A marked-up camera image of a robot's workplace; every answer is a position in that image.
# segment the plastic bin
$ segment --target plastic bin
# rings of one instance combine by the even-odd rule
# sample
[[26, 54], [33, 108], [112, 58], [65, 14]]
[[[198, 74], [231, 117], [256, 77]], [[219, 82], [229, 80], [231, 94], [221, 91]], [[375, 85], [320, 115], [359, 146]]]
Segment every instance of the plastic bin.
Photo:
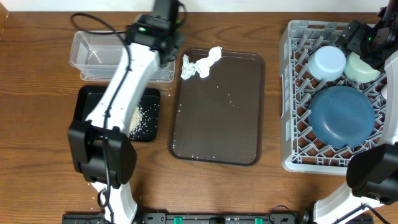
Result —
[[[84, 81], [109, 82], [123, 52], [116, 35], [93, 35], [78, 31], [73, 38], [70, 65], [80, 70]], [[175, 61], [159, 68], [150, 82], [171, 82], [174, 79]]]
[[[345, 175], [349, 160], [355, 154], [377, 146], [380, 140], [386, 117], [386, 100], [379, 92], [387, 84], [385, 73], [370, 83], [354, 82], [345, 74], [336, 81], [326, 82], [308, 73], [309, 55], [321, 46], [334, 45], [346, 25], [339, 22], [290, 21], [281, 37], [279, 66], [283, 98], [280, 138], [282, 166], [287, 171]], [[322, 89], [335, 85], [358, 89], [373, 105], [376, 115], [373, 132], [356, 148], [334, 149], [324, 145], [313, 135], [308, 124], [311, 99]]]

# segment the plastic tray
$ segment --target plastic tray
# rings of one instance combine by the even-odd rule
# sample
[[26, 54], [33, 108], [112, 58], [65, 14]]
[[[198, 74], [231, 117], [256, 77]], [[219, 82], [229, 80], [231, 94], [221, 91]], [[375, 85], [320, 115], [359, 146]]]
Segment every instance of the plastic tray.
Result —
[[[118, 68], [123, 46], [115, 35], [93, 35], [78, 31], [73, 38], [70, 65], [80, 70], [84, 81], [109, 82]], [[159, 68], [150, 82], [171, 82], [175, 61]]]
[[[281, 158], [284, 169], [296, 172], [345, 175], [349, 160], [357, 153], [377, 146], [386, 115], [386, 100], [379, 94], [387, 83], [383, 73], [375, 82], [357, 83], [346, 75], [334, 82], [320, 81], [308, 73], [309, 55], [324, 45], [334, 45], [347, 23], [290, 21], [279, 42], [282, 79]], [[362, 91], [373, 105], [376, 123], [370, 137], [352, 149], [333, 149], [312, 133], [308, 124], [311, 99], [322, 89], [351, 86]]]
[[[208, 52], [190, 49], [185, 54], [196, 62]], [[261, 156], [264, 72], [260, 56], [223, 51], [208, 77], [196, 74], [180, 79], [169, 141], [171, 155], [190, 161], [254, 165]]]
[[[77, 97], [75, 114], [73, 119], [84, 121], [100, 102], [107, 86], [87, 85], [79, 90]], [[145, 126], [136, 134], [130, 133], [131, 141], [149, 142], [155, 139], [157, 133], [157, 118], [159, 115], [160, 91], [155, 88], [146, 88], [142, 94], [138, 106], [145, 111], [141, 124]]]

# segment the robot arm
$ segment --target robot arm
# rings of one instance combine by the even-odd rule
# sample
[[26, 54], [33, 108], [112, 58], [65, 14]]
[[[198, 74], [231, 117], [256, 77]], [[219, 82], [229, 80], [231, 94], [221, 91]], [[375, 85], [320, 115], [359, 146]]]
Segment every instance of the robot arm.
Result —
[[372, 28], [351, 21], [337, 46], [358, 54], [372, 68], [387, 74], [387, 111], [379, 146], [355, 155], [347, 169], [347, 181], [314, 204], [312, 220], [318, 224], [346, 223], [372, 208], [398, 200], [398, 2], [390, 0], [380, 10]]
[[[136, 152], [127, 138], [130, 120], [151, 76], [163, 63], [175, 59], [183, 42], [183, 35], [177, 30], [183, 23], [177, 24], [180, 6], [183, 5], [178, 0], [156, 0], [151, 16], [141, 15], [135, 24], [127, 26], [124, 40], [127, 49], [124, 49], [102, 99], [85, 122], [72, 121], [68, 131], [75, 170], [82, 173], [98, 192], [102, 192], [109, 181], [112, 189], [109, 207], [117, 224], [132, 223], [137, 211], [129, 185], [136, 164]], [[105, 143], [107, 170], [103, 141], [105, 111], [109, 105], [105, 124], [109, 129]], [[99, 200], [104, 202], [104, 195], [100, 195]], [[108, 207], [105, 208], [105, 219], [112, 220]]]

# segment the dish rack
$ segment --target dish rack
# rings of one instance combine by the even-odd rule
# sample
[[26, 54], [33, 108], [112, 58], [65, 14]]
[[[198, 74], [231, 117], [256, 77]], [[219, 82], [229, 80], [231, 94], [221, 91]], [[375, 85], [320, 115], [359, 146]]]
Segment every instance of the dish rack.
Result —
[[[383, 73], [371, 83], [358, 83], [345, 74], [333, 82], [317, 80], [308, 72], [307, 60], [312, 52], [334, 45], [347, 23], [290, 21], [279, 42], [280, 77], [282, 79], [281, 158], [287, 171], [345, 175], [349, 160], [357, 153], [377, 146], [384, 128], [386, 100], [380, 91], [387, 84]], [[333, 149], [319, 141], [308, 124], [308, 106], [321, 90], [344, 85], [356, 88], [373, 105], [376, 122], [370, 137], [355, 148]]]

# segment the wooden table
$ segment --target wooden table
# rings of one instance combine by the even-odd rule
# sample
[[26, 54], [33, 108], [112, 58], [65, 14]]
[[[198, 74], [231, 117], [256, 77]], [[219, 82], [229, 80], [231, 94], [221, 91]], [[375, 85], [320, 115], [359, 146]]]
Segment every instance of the wooden table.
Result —
[[[135, 12], [95, 13], [118, 29]], [[0, 223], [60, 223], [67, 212], [98, 212], [96, 191], [74, 171], [67, 140], [78, 90], [87, 84], [68, 63], [71, 13], [12, 12], [0, 41]], [[190, 13], [179, 52], [220, 45], [254, 52], [266, 62], [262, 157], [252, 167], [174, 159], [167, 139], [178, 76], [161, 90], [159, 132], [135, 143], [134, 200], [145, 212], [267, 213], [275, 205], [302, 211], [328, 196], [344, 177], [287, 172], [280, 163], [279, 39], [292, 19], [375, 23], [375, 14]], [[101, 26], [83, 21], [85, 27]], [[398, 205], [378, 208], [398, 222]]]

